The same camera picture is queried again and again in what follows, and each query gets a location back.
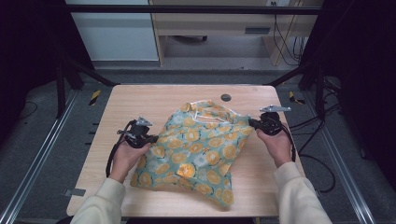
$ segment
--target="person's arm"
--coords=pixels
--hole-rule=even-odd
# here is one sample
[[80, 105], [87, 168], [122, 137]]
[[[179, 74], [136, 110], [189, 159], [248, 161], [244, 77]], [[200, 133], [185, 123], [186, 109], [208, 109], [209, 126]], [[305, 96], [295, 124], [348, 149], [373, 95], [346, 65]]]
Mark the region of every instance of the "person's arm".
[[110, 176], [105, 179], [95, 195], [87, 198], [73, 217], [74, 223], [117, 223], [121, 221], [121, 205], [125, 196], [123, 182], [139, 158], [150, 148], [132, 148], [122, 142], [113, 159]]
[[278, 168], [274, 177], [279, 188], [280, 223], [332, 223], [311, 182], [301, 176], [291, 161], [291, 143], [285, 132], [270, 136], [258, 129], [256, 133]]

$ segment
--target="drawstring bag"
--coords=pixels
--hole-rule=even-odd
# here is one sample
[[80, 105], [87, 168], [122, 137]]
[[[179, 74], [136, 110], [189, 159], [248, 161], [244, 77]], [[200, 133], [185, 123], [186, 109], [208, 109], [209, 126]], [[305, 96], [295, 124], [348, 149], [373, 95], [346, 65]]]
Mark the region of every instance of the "drawstring bag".
[[131, 186], [179, 185], [223, 206], [233, 204], [229, 169], [253, 130], [248, 119], [212, 101], [183, 105], [141, 157]]

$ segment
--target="black horizontal bar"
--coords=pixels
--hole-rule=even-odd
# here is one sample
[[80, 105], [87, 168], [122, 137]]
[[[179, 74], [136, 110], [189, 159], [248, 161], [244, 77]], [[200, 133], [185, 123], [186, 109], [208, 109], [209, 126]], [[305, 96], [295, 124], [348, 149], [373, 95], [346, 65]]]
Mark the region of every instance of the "black horizontal bar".
[[321, 7], [240, 7], [240, 6], [143, 6], [143, 5], [46, 5], [69, 12], [95, 13], [199, 13], [199, 14], [276, 14], [319, 15], [335, 9]]

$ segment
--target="person's hand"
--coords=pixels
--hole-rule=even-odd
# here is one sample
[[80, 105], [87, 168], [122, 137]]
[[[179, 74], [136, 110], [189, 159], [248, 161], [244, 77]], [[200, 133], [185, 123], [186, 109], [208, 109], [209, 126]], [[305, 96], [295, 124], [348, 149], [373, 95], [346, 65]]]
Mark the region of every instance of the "person's hand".
[[257, 129], [256, 133], [257, 136], [267, 146], [268, 152], [274, 159], [277, 168], [279, 168], [284, 163], [291, 161], [291, 143], [284, 131], [281, 131], [274, 136], [268, 135], [260, 129]]
[[122, 142], [114, 154], [113, 167], [109, 178], [123, 183], [128, 172], [134, 167], [139, 158], [149, 151], [150, 143], [145, 144], [142, 148], [133, 148], [127, 142]]

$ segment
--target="sleeve cuff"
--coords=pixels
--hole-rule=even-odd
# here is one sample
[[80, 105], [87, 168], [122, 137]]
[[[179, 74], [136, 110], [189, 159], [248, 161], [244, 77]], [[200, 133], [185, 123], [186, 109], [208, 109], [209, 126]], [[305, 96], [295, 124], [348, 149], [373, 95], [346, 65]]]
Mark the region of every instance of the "sleeve cuff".
[[280, 189], [282, 189], [288, 181], [297, 177], [301, 177], [301, 174], [297, 168], [297, 164], [293, 161], [284, 163], [274, 172], [276, 184]]
[[121, 206], [125, 197], [125, 187], [116, 180], [106, 178], [101, 188], [96, 192], [96, 196]]

